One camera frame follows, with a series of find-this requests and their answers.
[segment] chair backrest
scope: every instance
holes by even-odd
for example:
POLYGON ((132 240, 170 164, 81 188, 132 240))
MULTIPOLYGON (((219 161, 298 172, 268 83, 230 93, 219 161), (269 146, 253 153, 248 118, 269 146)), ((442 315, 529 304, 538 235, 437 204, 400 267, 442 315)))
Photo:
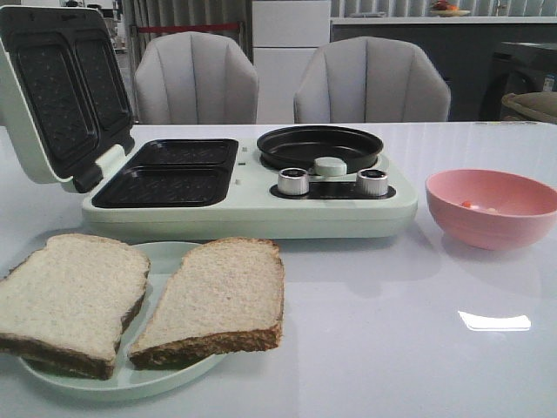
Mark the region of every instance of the chair backrest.
POLYGON ((319 47, 294 97, 297 123, 440 122, 451 93, 417 45, 355 37, 319 47))
POLYGON ((153 39, 135 74, 140 123, 254 124, 258 75, 230 38, 184 32, 153 39))

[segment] curtain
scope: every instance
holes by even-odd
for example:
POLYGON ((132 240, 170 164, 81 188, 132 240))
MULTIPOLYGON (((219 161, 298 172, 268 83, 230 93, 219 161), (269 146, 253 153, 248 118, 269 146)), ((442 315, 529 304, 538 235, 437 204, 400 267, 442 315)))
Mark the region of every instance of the curtain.
POLYGON ((252 58, 251 0, 124 0, 124 20, 129 40, 130 64, 134 71, 145 47, 164 34, 138 33, 137 28, 241 23, 243 30, 215 33, 231 37, 252 58))

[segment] pink bowl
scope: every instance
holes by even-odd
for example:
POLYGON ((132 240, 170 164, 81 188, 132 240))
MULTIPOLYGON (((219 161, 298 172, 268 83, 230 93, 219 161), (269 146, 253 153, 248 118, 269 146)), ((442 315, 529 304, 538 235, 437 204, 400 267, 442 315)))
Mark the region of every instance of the pink bowl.
POLYGON ((509 172, 438 172, 427 179, 426 195, 430 213, 446 233, 488 250, 529 246, 557 221, 557 191, 509 172))

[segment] countertop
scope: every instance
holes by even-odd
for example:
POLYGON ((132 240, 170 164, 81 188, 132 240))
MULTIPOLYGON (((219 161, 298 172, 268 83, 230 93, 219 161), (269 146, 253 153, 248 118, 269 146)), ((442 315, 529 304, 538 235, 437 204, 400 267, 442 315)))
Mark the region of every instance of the countertop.
POLYGON ((548 16, 332 17, 331 24, 557 24, 548 16))
MULTIPOLYGON (((0 354, 0 417, 554 418, 557 228, 520 250, 491 252, 446 236, 424 182, 456 167, 557 186, 557 125, 350 125, 378 135, 419 194, 415 221, 383 239, 280 239, 284 339, 228 355, 195 381, 138 401, 82 401, 0 354), (526 316, 497 330, 476 318, 526 316)), ((155 138, 258 137, 271 125, 136 126, 155 138)), ((83 196, 28 180, 0 128, 0 274, 58 233, 87 232, 83 196)))

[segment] food crumb in bowl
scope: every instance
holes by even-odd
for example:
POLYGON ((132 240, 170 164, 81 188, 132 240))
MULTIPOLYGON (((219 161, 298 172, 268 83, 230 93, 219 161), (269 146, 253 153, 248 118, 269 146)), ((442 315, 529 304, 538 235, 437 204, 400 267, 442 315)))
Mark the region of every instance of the food crumb in bowl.
POLYGON ((472 209, 474 211, 484 211, 484 212, 490 212, 490 213, 499 213, 499 211, 497 209, 495 209, 494 207, 489 207, 487 209, 481 207, 480 205, 475 205, 474 203, 472 203, 470 200, 465 200, 464 202, 462 202, 460 204, 463 207, 466 207, 468 209, 472 209))

